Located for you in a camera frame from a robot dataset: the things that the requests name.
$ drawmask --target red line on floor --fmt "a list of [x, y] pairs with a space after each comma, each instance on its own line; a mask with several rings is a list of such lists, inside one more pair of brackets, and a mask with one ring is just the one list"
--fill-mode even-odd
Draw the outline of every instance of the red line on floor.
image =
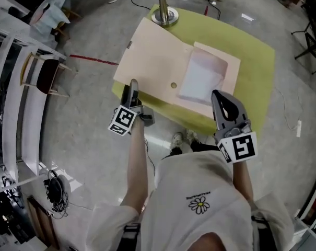
[[204, 16], [208, 14], [208, 6], [206, 6], [205, 11], [204, 11]]
[[84, 59], [84, 60], [89, 60], [89, 61], [97, 61], [97, 62], [109, 64], [109, 65], [118, 65], [118, 63], [115, 63], [115, 62], [94, 59], [94, 58], [90, 58], [88, 56], [79, 56], [79, 55], [69, 55], [69, 56], [72, 58]]

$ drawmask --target yellow-green table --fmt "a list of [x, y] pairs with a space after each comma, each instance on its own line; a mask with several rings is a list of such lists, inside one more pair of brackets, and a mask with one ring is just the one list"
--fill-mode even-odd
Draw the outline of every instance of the yellow-green table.
[[[147, 18], [150, 19], [157, 7], [152, 8]], [[272, 90], [274, 50], [229, 24], [184, 9], [177, 8], [177, 11], [179, 21], [167, 31], [187, 44], [193, 45], [196, 41], [241, 60], [233, 95], [244, 104], [252, 130], [260, 137]], [[115, 81], [112, 91], [121, 98], [123, 88], [124, 84]], [[194, 111], [168, 104], [143, 92], [139, 92], [139, 98], [144, 105], [185, 128], [207, 135], [217, 129], [213, 119]]]

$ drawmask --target white cable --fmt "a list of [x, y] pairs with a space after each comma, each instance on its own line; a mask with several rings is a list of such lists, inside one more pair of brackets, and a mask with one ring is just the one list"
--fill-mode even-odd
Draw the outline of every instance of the white cable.
[[[281, 96], [283, 97], [284, 118], [285, 118], [285, 121], [286, 121], [286, 123], [287, 123], [289, 129], [290, 129], [290, 130], [295, 130], [295, 129], [297, 129], [297, 126], [298, 126], [298, 125], [295, 125], [295, 126], [292, 128], [292, 127], [290, 126], [290, 124], [289, 124], [287, 115], [286, 115], [286, 113], [285, 113], [285, 97], [283, 96], [282, 92], [279, 91], [276, 87], [275, 87], [275, 89], [276, 89], [276, 90], [281, 94]], [[300, 115], [299, 115], [299, 117], [298, 117], [298, 119], [297, 119], [297, 123], [298, 123], [298, 121], [300, 121], [300, 118], [301, 118], [301, 116], [302, 116], [302, 114], [303, 114], [303, 111], [304, 111], [302, 102], [301, 102], [300, 99], [299, 99], [298, 90], [297, 90], [297, 97], [298, 97], [298, 102], [299, 102], [299, 104], [300, 104], [300, 108], [301, 108], [301, 110], [302, 110], [301, 113], [300, 113]]]

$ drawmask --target beige folder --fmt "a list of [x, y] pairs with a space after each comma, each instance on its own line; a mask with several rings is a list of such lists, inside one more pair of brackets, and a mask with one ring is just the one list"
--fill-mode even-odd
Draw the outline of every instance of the beige folder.
[[134, 78], [138, 81], [140, 91], [213, 118], [211, 106], [178, 97], [194, 48], [202, 49], [227, 62], [221, 90], [233, 94], [239, 72], [239, 59], [198, 42], [194, 46], [183, 43], [146, 18], [143, 18], [132, 36], [114, 80], [128, 85]]

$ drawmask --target lamp base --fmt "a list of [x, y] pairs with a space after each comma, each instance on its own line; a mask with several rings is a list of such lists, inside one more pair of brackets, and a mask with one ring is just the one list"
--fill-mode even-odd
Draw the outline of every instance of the lamp base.
[[171, 27], [178, 22], [179, 13], [172, 7], [168, 7], [169, 21], [163, 22], [160, 17], [160, 9], [158, 8], [152, 14], [152, 21], [164, 28]]

